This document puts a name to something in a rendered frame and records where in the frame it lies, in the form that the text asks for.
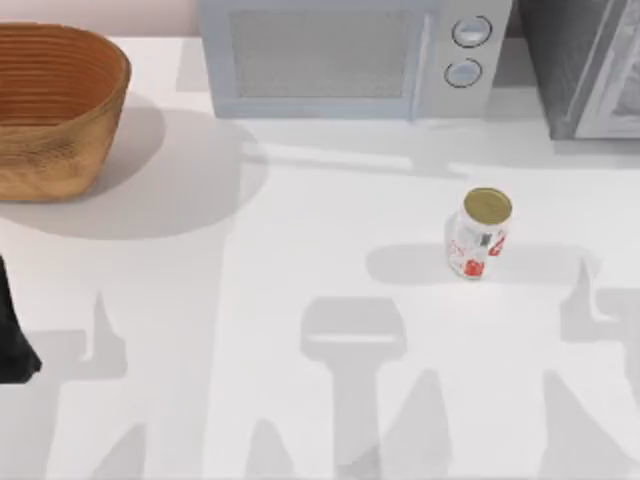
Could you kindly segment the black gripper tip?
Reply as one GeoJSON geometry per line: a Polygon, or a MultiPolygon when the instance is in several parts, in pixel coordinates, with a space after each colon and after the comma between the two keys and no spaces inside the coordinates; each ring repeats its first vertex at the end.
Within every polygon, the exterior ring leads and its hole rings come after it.
{"type": "Polygon", "coordinates": [[[41,368],[42,361],[19,324],[0,255],[0,384],[26,384],[41,368]]]}

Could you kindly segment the red and white can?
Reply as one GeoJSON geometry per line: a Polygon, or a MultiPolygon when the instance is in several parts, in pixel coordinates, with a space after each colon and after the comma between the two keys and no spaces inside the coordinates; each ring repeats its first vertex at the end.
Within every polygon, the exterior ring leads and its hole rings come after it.
{"type": "Polygon", "coordinates": [[[445,230],[447,261],[456,274],[471,280],[487,275],[502,251],[512,213],[510,198],[499,189],[466,193],[445,230]]]}

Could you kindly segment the grey cabinet with dark inside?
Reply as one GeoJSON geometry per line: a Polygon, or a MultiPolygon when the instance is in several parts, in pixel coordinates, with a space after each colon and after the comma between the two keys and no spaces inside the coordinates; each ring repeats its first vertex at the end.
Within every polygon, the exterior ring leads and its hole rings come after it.
{"type": "Polygon", "coordinates": [[[554,140],[640,140],[640,0],[519,0],[554,140]]]}

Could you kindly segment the pale microwave oven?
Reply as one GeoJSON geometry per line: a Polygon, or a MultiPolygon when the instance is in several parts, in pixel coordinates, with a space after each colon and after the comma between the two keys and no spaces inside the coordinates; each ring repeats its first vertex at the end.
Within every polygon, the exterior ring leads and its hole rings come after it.
{"type": "Polygon", "coordinates": [[[440,13],[432,23],[424,52],[418,87],[418,110],[412,119],[474,118],[484,113],[492,89],[513,0],[439,0],[440,13]],[[452,39],[458,20],[486,17],[493,26],[489,40],[472,49],[461,48],[452,39]],[[465,58],[483,67],[482,78],[473,86],[456,89],[444,80],[446,67],[465,58]]]}

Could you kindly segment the microwave oven door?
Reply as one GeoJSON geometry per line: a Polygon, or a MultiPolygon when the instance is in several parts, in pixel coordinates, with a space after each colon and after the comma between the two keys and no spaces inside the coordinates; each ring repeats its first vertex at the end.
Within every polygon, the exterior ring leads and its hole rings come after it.
{"type": "Polygon", "coordinates": [[[439,0],[198,0],[220,118],[412,119],[439,0]]]}

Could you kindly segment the round microwave knob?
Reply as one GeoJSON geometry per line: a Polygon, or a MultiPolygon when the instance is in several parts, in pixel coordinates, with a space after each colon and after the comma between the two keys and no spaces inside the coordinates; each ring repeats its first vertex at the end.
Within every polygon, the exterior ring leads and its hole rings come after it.
{"type": "Polygon", "coordinates": [[[461,48],[482,46],[491,37],[493,26],[484,16],[458,20],[452,28],[452,39],[461,48]]]}
{"type": "Polygon", "coordinates": [[[465,58],[449,64],[443,76],[446,83],[452,88],[469,88],[482,78],[483,67],[477,60],[465,58]]]}

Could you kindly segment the brown woven basket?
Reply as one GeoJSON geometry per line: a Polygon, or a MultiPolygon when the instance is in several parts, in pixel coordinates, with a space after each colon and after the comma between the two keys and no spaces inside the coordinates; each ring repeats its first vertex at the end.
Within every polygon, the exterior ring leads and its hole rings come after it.
{"type": "Polygon", "coordinates": [[[111,150],[132,66],[76,27],[0,22],[0,201],[87,192],[111,150]]]}

